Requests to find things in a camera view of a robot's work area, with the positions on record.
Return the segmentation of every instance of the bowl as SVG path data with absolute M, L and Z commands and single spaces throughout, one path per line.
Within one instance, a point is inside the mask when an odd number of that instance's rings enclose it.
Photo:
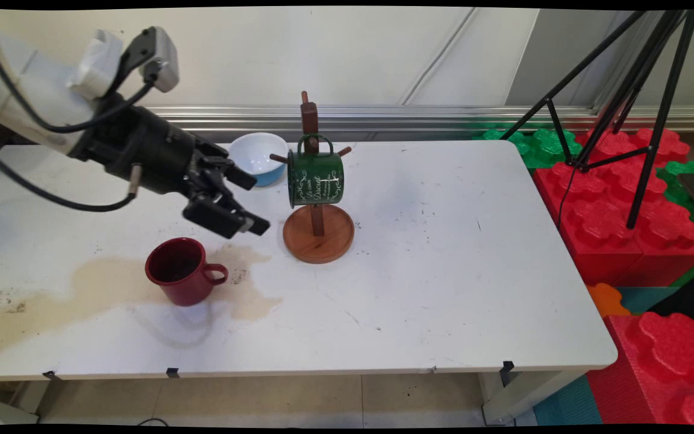
M 251 133 L 237 138 L 229 145 L 229 158 L 234 164 L 256 177 L 256 187 L 277 181 L 286 171 L 284 164 L 273 162 L 269 154 L 287 156 L 289 144 L 283 137 L 269 133 Z

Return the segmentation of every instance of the tripod leg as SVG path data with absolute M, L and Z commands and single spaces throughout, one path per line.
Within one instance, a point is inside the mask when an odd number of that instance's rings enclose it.
M 658 146 L 660 138 L 663 135 L 663 127 L 666 126 L 666 119 L 669 116 L 671 102 L 674 98 L 674 92 L 677 90 L 677 83 L 680 80 L 680 73 L 684 60 L 687 57 L 687 49 L 689 48 L 690 39 L 692 39 L 692 31 L 694 30 L 694 9 L 687 12 L 684 28 L 682 28 L 682 37 L 677 46 L 677 54 L 674 55 L 674 61 L 671 65 L 669 79 L 666 82 L 666 91 L 663 93 L 663 100 L 660 101 L 658 109 L 658 118 L 655 120 L 655 127 L 652 129 L 652 139 L 649 141 L 649 151 L 644 166 L 642 166 L 642 174 L 639 176 L 639 185 L 636 187 L 634 201 L 631 204 L 631 211 L 628 214 L 628 222 L 626 227 L 632 230 L 636 226 L 636 218 L 639 216 L 639 209 L 644 200 L 644 192 L 647 190 L 647 181 L 649 180 L 652 164 L 655 162 L 655 156 L 658 154 Z
M 545 101 L 546 99 L 553 98 L 556 96 L 559 91 L 564 89 L 565 86 L 569 84 L 572 80 L 575 79 L 575 77 L 580 74 L 583 69 L 586 68 L 592 61 L 595 60 L 595 58 L 598 57 L 604 50 L 607 49 L 607 47 L 611 46 L 612 42 L 614 42 L 617 38 L 620 37 L 623 33 L 625 33 L 628 28 L 631 27 L 631 25 L 636 22 L 640 17 L 644 15 L 645 11 L 635 11 L 631 16 L 629 16 L 627 19 L 625 19 L 622 24 L 620 24 L 617 28 L 615 28 L 614 32 L 610 33 L 609 36 L 606 37 L 603 41 L 601 41 L 600 44 L 596 48 L 593 49 L 592 52 L 589 53 L 589 55 L 586 56 L 580 63 L 578 63 L 578 66 L 575 66 L 575 69 L 569 72 L 569 74 L 566 75 L 563 79 L 561 79 L 560 82 L 556 84 L 556 86 L 553 86 L 553 89 L 551 89 L 545 96 L 540 99 L 540 101 L 537 102 L 537 104 L 534 104 L 529 111 L 521 116 L 521 118 L 515 123 L 514 126 L 510 127 L 508 131 L 505 131 L 505 134 L 503 134 L 502 137 L 499 139 L 501 140 L 507 140 L 510 136 L 513 135 L 516 131 L 518 131 L 519 128 L 521 128 L 524 124 L 529 121 L 532 116 L 535 115 L 540 109 L 542 109 L 543 106 L 545 106 Z
M 647 61 L 647 67 L 645 67 L 644 71 L 642 71 L 639 78 L 636 79 L 636 85 L 634 86 L 634 90 L 628 95 L 628 101 L 625 102 L 623 109 L 620 110 L 620 116 L 617 117 L 617 121 L 614 123 L 614 127 L 612 127 L 612 134 L 617 134 L 620 132 L 620 129 L 623 127 L 623 123 L 625 123 L 625 119 L 628 117 L 628 113 L 630 113 L 631 108 L 634 107 L 634 102 L 636 102 L 639 92 L 642 91 L 644 83 L 647 82 L 650 72 L 652 72 L 652 68 L 658 62 L 660 53 L 663 52 L 663 48 L 666 47 L 666 42 L 669 41 L 671 35 L 674 34 L 675 30 L 677 30 L 686 16 L 687 14 L 685 13 L 680 19 L 677 20 L 675 25 L 672 26 L 671 30 L 663 36 L 663 41 L 660 42 L 660 45 L 658 46 L 659 48 L 652 53 L 650 59 Z
M 594 128 L 594 131 L 590 134 L 589 139 L 586 141 L 586 145 L 583 147 L 583 150 L 578 157 L 579 162 L 582 164 L 587 163 L 590 153 L 592 153 L 594 150 L 598 139 L 601 138 L 606 128 L 612 122 L 615 111 L 622 106 L 626 96 L 628 96 L 636 84 L 636 79 L 639 77 L 639 72 L 644 69 L 650 55 L 659 47 L 659 42 L 663 40 L 664 33 L 669 30 L 672 23 L 675 22 L 675 19 L 677 19 L 681 13 L 681 10 L 663 12 L 663 16 L 660 17 L 658 24 L 655 26 L 652 34 L 650 34 L 647 42 L 645 42 L 642 51 L 639 52 L 638 57 L 636 57 L 636 60 L 634 60 L 633 65 L 631 65 L 631 69 L 628 70 L 623 82 L 620 83 L 619 88 L 617 88 L 617 92 L 615 92 L 614 96 L 612 96 L 612 100 L 605 108 L 600 119 L 598 120 L 598 124 L 596 124 L 596 127 Z

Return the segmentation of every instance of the teal foam block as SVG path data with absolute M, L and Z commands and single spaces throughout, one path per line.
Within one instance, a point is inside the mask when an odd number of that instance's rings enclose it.
M 587 376 L 581 376 L 567 387 L 534 407 L 537 425 L 601 425 L 601 416 L 590 391 Z
M 622 294 L 623 299 L 620 300 L 622 307 L 631 311 L 631 314 L 641 315 L 666 299 L 671 294 L 674 294 L 677 288 L 617 288 Z

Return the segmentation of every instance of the coffee stain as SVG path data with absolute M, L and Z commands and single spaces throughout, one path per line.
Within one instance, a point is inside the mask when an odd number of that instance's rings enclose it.
M 223 264 L 229 270 L 228 282 L 216 286 L 209 300 L 228 303 L 232 319 L 258 321 L 282 303 L 281 297 L 265 297 L 254 286 L 252 264 L 270 261 L 272 256 L 256 253 L 245 245 L 228 242 L 208 256 L 209 263 Z
M 14 309 L 10 309 L 7 313 L 24 313 L 25 312 L 25 302 L 18 303 Z
M 69 294 L 52 295 L 39 288 L 3 289 L 0 291 L 0 351 L 41 333 L 61 332 L 71 324 L 99 318 L 116 306 L 126 307 L 133 319 L 157 341 L 176 349 L 193 348 L 212 334 L 215 316 L 221 316 L 226 307 L 233 319 L 258 321 L 282 303 L 281 297 L 265 297 L 254 286 L 252 265 L 270 259 L 272 256 L 260 255 L 251 247 L 224 245 L 209 255 L 207 261 L 226 266 L 230 274 L 228 281 L 215 286 L 203 302 L 186 308 L 173 305 L 157 285 L 149 282 L 143 260 L 118 257 L 95 259 L 82 265 L 72 275 Z M 195 330 L 199 336 L 190 341 L 172 337 L 171 330 L 162 330 L 157 321 L 145 318 L 138 309 L 152 304 L 172 309 L 181 327 Z
M 170 301 L 146 278 L 143 261 L 115 257 L 90 261 L 77 269 L 72 291 L 65 296 L 41 288 L 3 289 L 0 351 L 41 333 L 60 332 L 70 324 L 96 318 L 115 305 L 140 303 L 167 305 Z

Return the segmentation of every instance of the wooden peg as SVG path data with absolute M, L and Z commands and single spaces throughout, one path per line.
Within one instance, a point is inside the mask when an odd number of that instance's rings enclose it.
M 281 162 L 284 165 L 289 164 L 289 160 L 286 157 L 278 156 L 278 154 L 269 154 L 269 159 L 273 160 L 273 162 Z

